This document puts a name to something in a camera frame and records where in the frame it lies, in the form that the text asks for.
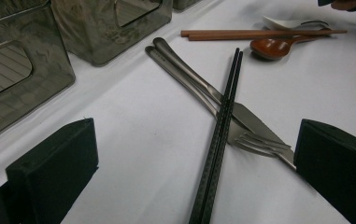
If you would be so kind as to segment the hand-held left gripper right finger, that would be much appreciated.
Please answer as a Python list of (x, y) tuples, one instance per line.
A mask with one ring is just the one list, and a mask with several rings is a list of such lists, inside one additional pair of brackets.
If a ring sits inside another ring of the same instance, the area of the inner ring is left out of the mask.
[(293, 157), (296, 172), (351, 224), (356, 224), (356, 137), (304, 119)]

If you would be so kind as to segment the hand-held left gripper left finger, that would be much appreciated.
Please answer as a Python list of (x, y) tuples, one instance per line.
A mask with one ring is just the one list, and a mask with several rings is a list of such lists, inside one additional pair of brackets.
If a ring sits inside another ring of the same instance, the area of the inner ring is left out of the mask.
[(12, 162), (5, 193), (12, 224), (60, 224), (98, 169), (94, 122), (69, 123)]

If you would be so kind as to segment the white ceramic spoon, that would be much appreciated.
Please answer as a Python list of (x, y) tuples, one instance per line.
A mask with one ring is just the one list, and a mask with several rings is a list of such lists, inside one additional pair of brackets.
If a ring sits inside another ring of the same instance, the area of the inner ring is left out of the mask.
[(264, 25), (272, 30), (291, 30), (298, 27), (304, 26), (315, 26), (320, 25), (323, 27), (328, 27), (329, 24), (321, 20), (277, 20), (266, 16), (263, 16)]

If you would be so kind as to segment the brown wooden chopstick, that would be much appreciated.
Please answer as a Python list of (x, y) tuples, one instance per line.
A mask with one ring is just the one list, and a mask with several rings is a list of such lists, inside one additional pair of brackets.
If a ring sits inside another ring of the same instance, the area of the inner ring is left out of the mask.
[[(188, 37), (188, 35), (288, 35), (294, 31), (310, 31), (310, 30), (182, 30), (180, 35)], [(346, 34), (347, 30), (331, 30), (331, 34)]]
[(251, 40), (263, 38), (288, 38), (299, 35), (188, 35), (190, 41)]

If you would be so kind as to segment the brown wooden spoon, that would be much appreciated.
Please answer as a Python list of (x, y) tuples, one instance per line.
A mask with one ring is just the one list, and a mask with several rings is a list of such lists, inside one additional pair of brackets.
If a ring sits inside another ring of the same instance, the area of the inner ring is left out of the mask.
[(277, 35), (252, 40), (249, 44), (254, 54), (266, 60), (275, 61), (287, 56), (294, 44), (324, 38), (331, 34), (330, 29), (294, 31), (288, 35)]

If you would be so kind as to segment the smoky translucent plastic bin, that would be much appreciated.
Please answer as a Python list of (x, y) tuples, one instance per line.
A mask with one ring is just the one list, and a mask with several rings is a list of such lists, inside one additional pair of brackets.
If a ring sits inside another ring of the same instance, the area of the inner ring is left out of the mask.
[(184, 10), (187, 7), (190, 7), (200, 0), (173, 0), (173, 9)]
[(51, 0), (67, 51), (103, 66), (172, 19), (173, 0)]
[(0, 132), (74, 81), (50, 0), (0, 0)]

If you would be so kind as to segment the white table sheet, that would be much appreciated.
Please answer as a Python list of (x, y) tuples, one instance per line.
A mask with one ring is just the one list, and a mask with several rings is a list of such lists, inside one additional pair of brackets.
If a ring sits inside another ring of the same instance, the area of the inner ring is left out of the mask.
[[(263, 16), (320, 18), (332, 38), (264, 62), (245, 41), (189, 41), (183, 30), (259, 29)], [(201, 0), (158, 31), (218, 89), (243, 49), (236, 100), (286, 144), (303, 119), (356, 136), (356, 13), (317, 0)], [(71, 58), (75, 83), (0, 134), (0, 183), (26, 151), (67, 123), (93, 119), (99, 167), (63, 224), (188, 224), (214, 119), (147, 54), (144, 39), (102, 67)], [(213, 224), (349, 224), (281, 161), (235, 147), (224, 153)]]

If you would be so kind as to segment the metal table knife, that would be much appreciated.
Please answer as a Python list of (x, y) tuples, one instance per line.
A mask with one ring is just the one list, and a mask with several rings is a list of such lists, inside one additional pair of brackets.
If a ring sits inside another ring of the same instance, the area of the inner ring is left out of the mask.
[[(183, 60), (181, 60), (163, 38), (154, 38), (152, 46), (161, 52), (171, 64), (186, 75), (209, 101), (212, 100), (217, 105), (221, 105), (222, 94), (195, 71), (193, 71)], [(255, 134), (260, 135), (262, 138), (286, 145), (271, 129), (269, 129), (258, 117), (256, 117), (242, 104), (234, 103), (232, 116), (232, 119), (234, 119), (239, 125)], [(290, 147), (290, 149), (282, 155), (271, 158), (279, 158), (295, 171), (296, 167), (293, 164), (293, 157), (294, 153)]]

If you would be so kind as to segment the metal fork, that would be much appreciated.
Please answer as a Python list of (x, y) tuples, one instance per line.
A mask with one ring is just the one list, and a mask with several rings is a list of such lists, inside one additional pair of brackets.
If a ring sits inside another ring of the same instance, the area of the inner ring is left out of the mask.
[[(147, 46), (145, 51), (153, 61), (159, 64), (169, 75), (187, 88), (217, 120), (221, 119), (218, 109), (190, 81), (190, 79), (171, 64), (161, 52), (153, 46)], [(239, 125), (234, 119), (229, 120), (227, 142), (232, 146), (266, 157), (280, 156), (290, 149), (289, 146), (284, 144), (262, 138), (260, 135)]]

